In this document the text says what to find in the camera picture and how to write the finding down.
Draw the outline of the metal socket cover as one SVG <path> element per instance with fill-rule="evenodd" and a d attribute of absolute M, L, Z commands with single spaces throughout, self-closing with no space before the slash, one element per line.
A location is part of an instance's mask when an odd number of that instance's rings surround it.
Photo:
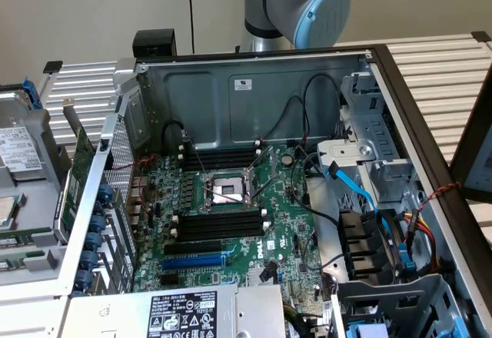
<path fill-rule="evenodd" d="M 251 162 L 251 164 L 246 168 L 246 172 L 251 175 L 251 178 L 254 176 L 254 170 L 259 167 L 260 169 L 266 166 L 268 160 L 271 159 L 272 154 L 274 153 L 273 147 L 268 146 L 263 151 L 261 151 L 257 157 Z M 276 173 L 273 173 L 269 179 L 266 180 L 264 184 L 257 188 L 257 190 L 250 195 L 250 198 L 253 200 L 262 194 L 266 188 L 268 188 L 271 182 L 277 177 Z"/>

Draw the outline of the CPU socket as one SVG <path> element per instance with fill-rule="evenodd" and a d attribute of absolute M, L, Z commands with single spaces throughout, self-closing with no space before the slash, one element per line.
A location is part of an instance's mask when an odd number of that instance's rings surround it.
<path fill-rule="evenodd" d="M 211 171 L 200 176 L 199 190 L 201 199 L 198 201 L 198 210 L 202 213 L 225 212 L 226 210 L 253 210 L 258 208 L 258 200 L 250 198 L 257 190 L 256 175 L 253 178 L 246 169 Z M 245 204 L 213 204 L 205 193 L 203 186 L 223 186 L 225 193 L 242 194 Z"/>

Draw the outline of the thin metal locking lever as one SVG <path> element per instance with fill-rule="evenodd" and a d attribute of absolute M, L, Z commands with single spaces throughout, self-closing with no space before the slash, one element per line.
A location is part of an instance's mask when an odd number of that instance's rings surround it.
<path fill-rule="evenodd" d="M 200 158 L 200 155 L 198 153 L 198 150 L 197 150 L 197 148 L 195 146 L 194 140 L 193 140 L 193 138 L 191 136 L 189 136 L 189 143 L 191 145 L 191 149 L 193 150 L 195 157 L 198 160 L 198 163 L 200 165 L 201 171 L 205 173 L 206 172 L 205 167 L 204 167 L 203 162 L 202 162 L 202 160 Z"/>
<path fill-rule="evenodd" d="M 206 187 L 203 186 L 203 189 L 208 197 L 211 198 L 211 202 L 213 204 L 245 204 L 246 201 L 243 198 L 242 194 L 237 193 L 225 193 L 223 186 L 212 186 Z"/>

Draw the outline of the open grey PC case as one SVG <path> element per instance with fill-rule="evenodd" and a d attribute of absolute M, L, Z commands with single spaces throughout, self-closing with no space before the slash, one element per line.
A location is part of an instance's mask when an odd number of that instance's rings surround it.
<path fill-rule="evenodd" d="M 396 131 L 394 143 L 416 173 L 413 199 L 402 204 L 375 204 L 371 194 L 333 162 L 323 167 L 317 145 L 343 138 L 343 78 L 368 72 L 377 81 Z M 304 163 L 307 210 L 316 217 L 315 233 L 328 298 L 319 317 L 306 317 L 283 301 L 286 338 L 336 338 L 331 297 L 348 278 L 338 233 L 339 213 L 359 214 L 394 209 L 403 240 L 416 264 L 398 274 L 410 283 L 441 275 L 459 301 L 469 306 L 481 335 L 492 338 L 492 253 L 464 199 L 460 182 L 449 172 L 431 132 L 388 51 L 343 48 L 257 55 L 212 55 L 175 60 L 133 60 L 115 72 L 116 105 L 98 138 L 81 203 L 70 234 L 66 266 L 73 271 L 65 315 L 76 297 L 133 291 L 138 246 L 132 219 L 131 189 L 137 172 L 157 157 L 198 150 L 279 145 L 292 148 Z M 97 199 L 100 184 L 110 184 L 110 204 Z M 106 228 L 98 248 L 98 265 L 87 290 L 74 279 L 92 215 L 104 216 Z"/>

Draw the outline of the green Dell motherboard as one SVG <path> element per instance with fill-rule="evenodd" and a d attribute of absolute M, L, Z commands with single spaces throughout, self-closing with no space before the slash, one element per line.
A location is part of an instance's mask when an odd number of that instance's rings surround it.
<path fill-rule="evenodd" d="M 284 145 L 273 149 L 266 166 L 254 170 L 257 188 L 273 173 L 278 176 L 260 194 L 258 208 L 225 212 L 259 211 L 264 236 L 219 240 L 222 252 L 166 256 L 164 246 L 180 242 L 171 235 L 178 229 L 179 215 L 213 214 L 198 210 L 202 171 L 183 171 L 186 157 L 157 157 L 136 173 L 131 189 L 131 215 L 138 246 L 133 291 L 150 292 L 186 287 L 212 287 L 236 284 L 239 287 L 277 285 L 285 304 L 306 317 L 319 317 L 328 292 L 321 272 L 315 233 L 316 217 L 308 209 L 308 192 L 303 178 L 304 163 L 294 150 Z M 290 167 L 281 163 L 289 154 Z M 222 267 L 164 270 L 165 259 L 221 254 Z M 177 273 L 177 287 L 162 287 L 160 276 Z"/>

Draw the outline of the long black expansion slot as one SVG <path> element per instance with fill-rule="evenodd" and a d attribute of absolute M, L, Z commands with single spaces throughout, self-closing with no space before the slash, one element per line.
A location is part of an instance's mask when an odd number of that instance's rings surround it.
<path fill-rule="evenodd" d="M 209 254 L 222 252 L 222 242 L 219 240 L 207 240 L 188 243 L 172 243 L 164 246 L 166 256 Z"/>

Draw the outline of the blue expansion slot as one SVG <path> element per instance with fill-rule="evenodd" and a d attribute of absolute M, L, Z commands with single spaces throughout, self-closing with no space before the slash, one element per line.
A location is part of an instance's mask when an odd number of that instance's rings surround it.
<path fill-rule="evenodd" d="M 162 261 L 164 270 L 194 269 L 200 267 L 222 267 L 225 265 L 226 257 L 219 253 L 203 254 L 197 256 L 186 256 Z"/>

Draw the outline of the silver metal disk bay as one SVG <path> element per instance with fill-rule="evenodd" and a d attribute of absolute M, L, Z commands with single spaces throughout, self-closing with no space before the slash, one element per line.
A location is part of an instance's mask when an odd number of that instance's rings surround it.
<path fill-rule="evenodd" d="M 345 136 L 318 143 L 321 165 L 335 162 L 378 206 L 412 200 L 415 169 L 394 143 L 396 131 L 376 78 L 368 72 L 344 77 L 341 97 Z"/>

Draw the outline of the black box with port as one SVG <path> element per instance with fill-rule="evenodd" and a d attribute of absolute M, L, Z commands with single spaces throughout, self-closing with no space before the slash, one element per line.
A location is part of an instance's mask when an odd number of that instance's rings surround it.
<path fill-rule="evenodd" d="M 132 51 L 135 58 L 176 56 L 175 30 L 173 28 L 139 30 L 134 36 Z"/>

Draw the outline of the blue card retention clip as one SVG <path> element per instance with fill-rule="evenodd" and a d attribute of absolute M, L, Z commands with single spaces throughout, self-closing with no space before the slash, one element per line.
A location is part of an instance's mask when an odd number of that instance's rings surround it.
<path fill-rule="evenodd" d="M 93 274 L 88 270 L 77 270 L 74 279 L 74 288 L 76 290 L 87 290 L 91 287 Z"/>
<path fill-rule="evenodd" d="M 114 198 L 114 190 L 110 184 L 100 184 L 97 199 L 102 204 L 110 204 Z"/>
<path fill-rule="evenodd" d="M 92 271 L 98 265 L 98 254 L 91 250 L 83 250 L 79 263 L 81 269 Z"/>
<path fill-rule="evenodd" d="M 89 221 L 88 229 L 90 232 L 101 234 L 106 228 L 106 219 L 104 216 L 92 215 Z"/>
<path fill-rule="evenodd" d="M 87 232 L 84 242 L 84 250 L 96 252 L 103 243 L 102 235 L 95 232 Z"/>

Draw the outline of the black plastic fan shroud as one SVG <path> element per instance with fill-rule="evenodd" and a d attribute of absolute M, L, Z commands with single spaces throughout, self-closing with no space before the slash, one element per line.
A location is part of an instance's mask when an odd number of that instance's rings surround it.
<path fill-rule="evenodd" d="M 401 258 L 397 245 L 403 231 L 396 217 L 394 209 L 339 213 L 337 228 L 349 280 L 372 286 L 398 283 Z"/>

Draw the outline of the green graphics card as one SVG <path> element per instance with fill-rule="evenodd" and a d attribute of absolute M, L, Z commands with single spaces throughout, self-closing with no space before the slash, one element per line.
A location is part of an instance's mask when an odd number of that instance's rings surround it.
<path fill-rule="evenodd" d="M 62 107 L 63 114 L 75 134 L 76 142 L 71 157 L 71 167 L 58 197 L 53 227 L 58 241 L 67 244 L 75 224 L 95 149 L 75 111 L 74 100 L 65 99 Z"/>

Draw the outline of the silver power supply with label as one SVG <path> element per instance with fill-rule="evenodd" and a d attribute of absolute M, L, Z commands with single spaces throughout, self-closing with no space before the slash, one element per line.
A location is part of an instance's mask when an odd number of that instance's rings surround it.
<path fill-rule="evenodd" d="M 61 338 L 286 338 L 277 285 L 76 297 Z"/>

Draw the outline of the grey metal drive cage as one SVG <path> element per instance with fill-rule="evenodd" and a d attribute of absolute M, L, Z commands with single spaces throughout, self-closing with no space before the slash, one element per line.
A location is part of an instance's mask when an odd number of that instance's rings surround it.
<path fill-rule="evenodd" d="M 469 306 L 439 274 L 410 283 L 341 283 L 331 297 L 336 338 L 474 338 L 481 335 Z"/>

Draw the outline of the grey parts rack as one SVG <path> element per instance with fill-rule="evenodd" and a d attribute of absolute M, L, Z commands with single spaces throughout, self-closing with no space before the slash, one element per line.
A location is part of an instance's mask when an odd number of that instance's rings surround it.
<path fill-rule="evenodd" d="M 5 89 L 22 89 L 22 83 L 0 85 Z M 0 160 L 0 197 L 18 196 L 18 203 L 10 221 L 0 232 L 49 227 L 51 231 L 36 234 L 34 245 L 0 249 L 0 254 L 44 251 L 42 257 L 25 259 L 25 269 L 0 272 L 0 287 L 55 279 L 62 264 L 65 244 L 55 236 L 54 218 L 58 197 L 71 167 L 66 149 L 57 144 L 50 127 L 50 115 L 43 107 L 34 109 L 25 119 L 28 132 L 38 145 L 46 178 L 35 181 L 14 181 Z"/>

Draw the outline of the black framed computer unit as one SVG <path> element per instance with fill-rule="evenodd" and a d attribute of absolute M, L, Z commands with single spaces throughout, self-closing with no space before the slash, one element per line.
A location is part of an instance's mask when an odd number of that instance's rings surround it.
<path fill-rule="evenodd" d="M 492 247 L 492 79 L 482 85 L 450 169 Z"/>

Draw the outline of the blue plastic rack clip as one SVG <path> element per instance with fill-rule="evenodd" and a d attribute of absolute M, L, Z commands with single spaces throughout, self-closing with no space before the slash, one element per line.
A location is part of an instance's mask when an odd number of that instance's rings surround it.
<path fill-rule="evenodd" d="M 24 81 L 22 82 L 22 89 L 28 94 L 32 103 L 32 107 L 34 109 L 42 109 L 42 103 L 34 82 L 30 81 L 28 77 L 25 77 Z"/>

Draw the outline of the silver hard disk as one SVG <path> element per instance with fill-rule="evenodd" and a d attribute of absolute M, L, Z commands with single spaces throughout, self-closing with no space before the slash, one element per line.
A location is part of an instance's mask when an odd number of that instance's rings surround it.
<path fill-rule="evenodd" d="M 46 178 L 38 145 L 25 125 L 31 111 L 27 92 L 0 88 L 0 160 L 14 181 Z"/>

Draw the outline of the silver CPU chip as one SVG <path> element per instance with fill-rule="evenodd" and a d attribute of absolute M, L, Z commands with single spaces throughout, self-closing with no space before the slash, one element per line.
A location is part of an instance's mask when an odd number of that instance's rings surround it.
<path fill-rule="evenodd" d="M 0 227 L 7 224 L 18 203 L 18 196 L 0 197 Z"/>

